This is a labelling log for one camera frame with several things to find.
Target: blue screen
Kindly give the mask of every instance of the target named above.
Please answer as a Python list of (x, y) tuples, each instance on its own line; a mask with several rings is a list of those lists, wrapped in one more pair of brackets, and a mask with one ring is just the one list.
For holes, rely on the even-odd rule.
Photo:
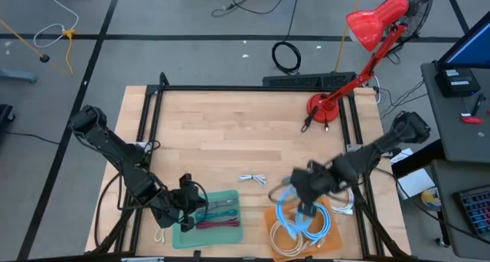
[(490, 66), (490, 24), (476, 32), (447, 63)]

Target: wooden tabletop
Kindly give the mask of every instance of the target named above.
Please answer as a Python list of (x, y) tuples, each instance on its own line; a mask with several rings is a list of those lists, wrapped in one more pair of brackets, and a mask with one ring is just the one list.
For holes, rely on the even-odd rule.
[[(201, 183), (208, 192), (238, 190), (243, 240), (239, 244), (176, 250), (172, 247), (171, 228), (165, 230), (165, 244), (154, 241), (158, 225), (150, 210), (144, 210), (136, 254), (189, 257), (199, 249), (203, 257), (270, 257), (263, 211), (274, 204), (267, 198), (267, 192), (283, 177), (290, 175), (294, 166), (305, 168), (310, 159), (327, 162), (345, 150), (339, 118), (330, 123), (328, 132), (318, 123), (312, 123), (306, 133), (300, 132), (305, 105), (311, 95), (290, 92), (164, 92), (156, 134), (162, 147), (153, 153), (151, 171), (169, 189), (177, 188), (178, 179), (189, 172), (193, 180)], [(145, 87), (126, 88), (115, 130), (125, 141), (131, 142), (136, 138), (144, 96)], [(372, 142), (383, 134), (374, 91), (356, 89), (355, 101), (364, 142)], [(351, 141), (355, 142), (347, 99), (345, 107)], [(148, 135), (150, 121), (145, 136)], [(386, 159), (379, 167), (391, 171)], [(108, 164), (101, 189), (115, 174), (116, 170)], [(254, 181), (237, 182), (237, 176), (243, 174), (265, 175), (267, 187), (261, 188)], [(381, 224), (400, 248), (410, 253), (394, 180), (383, 173), (373, 172), (371, 181)], [(119, 218), (117, 190), (117, 182), (114, 182), (103, 199), (100, 240)], [(362, 258), (355, 216), (332, 217), (337, 222), (344, 247), (315, 257)], [(374, 254), (371, 226), (366, 218), (365, 223), (371, 253)], [(126, 229), (128, 235), (131, 228), (132, 220)], [(87, 250), (94, 247), (92, 225)]]

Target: keyboard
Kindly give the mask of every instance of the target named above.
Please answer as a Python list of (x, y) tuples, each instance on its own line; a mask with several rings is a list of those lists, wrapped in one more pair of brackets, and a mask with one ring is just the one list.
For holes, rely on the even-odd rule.
[(314, 87), (337, 90), (351, 82), (355, 77), (355, 72), (282, 75), (264, 77), (262, 84), (271, 87)]
[(472, 233), (479, 237), (489, 237), (490, 185), (454, 193), (454, 198)]

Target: red lamp shade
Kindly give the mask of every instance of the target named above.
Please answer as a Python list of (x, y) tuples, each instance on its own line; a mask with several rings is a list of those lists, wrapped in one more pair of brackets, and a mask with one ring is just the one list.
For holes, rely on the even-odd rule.
[(386, 0), (373, 11), (357, 11), (347, 15), (352, 34), (368, 51), (373, 51), (383, 37), (384, 29), (408, 10), (408, 0)]

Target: fan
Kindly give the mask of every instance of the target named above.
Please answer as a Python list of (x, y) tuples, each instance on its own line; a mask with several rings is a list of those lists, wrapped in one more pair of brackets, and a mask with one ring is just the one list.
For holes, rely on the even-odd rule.
[[(433, 0), (408, 0), (408, 2), (409, 8), (407, 13), (398, 20), (407, 24), (408, 29), (403, 33), (403, 38), (401, 38), (399, 43), (390, 50), (390, 53), (399, 50), (403, 44), (411, 39), (419, 37), (419, 31), (426, 22), (427, 16), (429, 16)], [(388, 35), (390, 29), (387, 28), (385, 33)]]

